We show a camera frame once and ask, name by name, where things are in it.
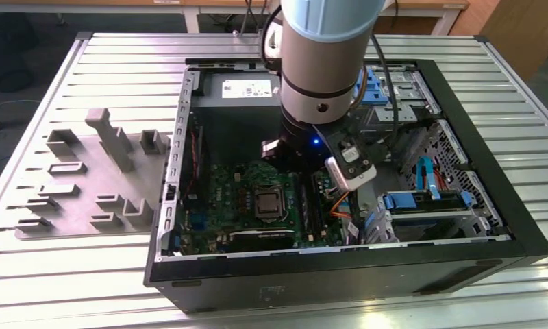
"motherboard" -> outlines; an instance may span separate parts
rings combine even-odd
[[[302,219],[296,174],[277,173],[261,161],[210,166],[208,207],[185,214],[181,252],[214,254],[341,245],[341,221],[329,214],[332,181],[324,172],[313,179],[320,234],[309,233],[310,225]]]

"wooden cabinet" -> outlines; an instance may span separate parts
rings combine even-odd
[[[451,35],[484,35],[523,80],[548,57],[548,0],[469,0]]]

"metal workbench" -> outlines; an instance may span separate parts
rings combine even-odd
[[[540,101],[497,52],[472,37],[379,40],[389,58],[436,60],[548,238],[548,111]],[[451,295],[186,316],[142,285],[148,234],[14,238],[16,209],[5,205],[29,198],[25,187],[40,184],[28,169],[53,160],[48,132],[70,127],[93,134],[82,119],[94,107],[109,108],[112,125],[126,133],[142,127],[169,132],[184,59],[256,56],[256,42],[225,34],[94,34],[76,40],[0,178],[0,325],[548,328],[548,258]],[[372,47],[367,55],[373,58]]]

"white label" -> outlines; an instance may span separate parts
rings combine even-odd
[[[347,226],[347,229],[351,232],[351,234],[353,234],[353,236],[359,236],[359,228],[357,228],[357,226],[353,225],[352,222],[349,222],[349,225]]]
[[[352,146],[351,148],[343,150],[343,156],[348,163],[356,161],[359,159],[359,152],[357,149]]]
[[[270,80],[225,80],[221,85],[221,97],[272,97]]]

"table leg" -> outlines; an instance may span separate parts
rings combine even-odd
[[[443,16],[436,22],[435,28],[432,29],[433,36],[447,36],[451,28],[453,27],[455,21],[457,20],[460,10],[447,9]]]
[[[182,7],[184,22],[186,23],[186,33],[198,33],[198,7],[186,5]]]

